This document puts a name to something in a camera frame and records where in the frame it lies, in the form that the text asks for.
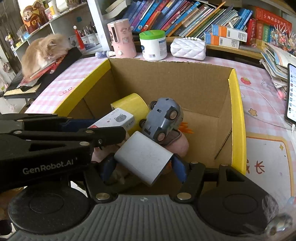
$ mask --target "barcode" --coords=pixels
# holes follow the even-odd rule
[[[237,43],[238,43],[237,40],[231,40],[231,46],[232,47],[237,48]]]
[[[246,39],[247,39],[247,34],[239,33],[239,40],[246,41]]]

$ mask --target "pink humidifier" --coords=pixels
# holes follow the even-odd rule
[[[137,55],[131,26],[127,18],[108,23],[109,34],[117,58],[134,58]]]

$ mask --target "orange cat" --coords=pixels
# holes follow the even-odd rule
[[[48,63],[66,55],[71,47],[69,39],[62,34],[50,34],[45,38],[34,40],[22,57],[24,77],[30,78]]]

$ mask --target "toy car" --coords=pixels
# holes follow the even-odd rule
[[[139,123],[142,134],[160,144],[171,130],[178,130],[183,121],[179,104],[171,98],[160,98],[150,103],[151,111]]]

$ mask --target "plastic container with green lid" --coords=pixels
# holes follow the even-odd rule
[[[144,59],[157,61],[168,55],[163,30],[144,31],[139,36]]]

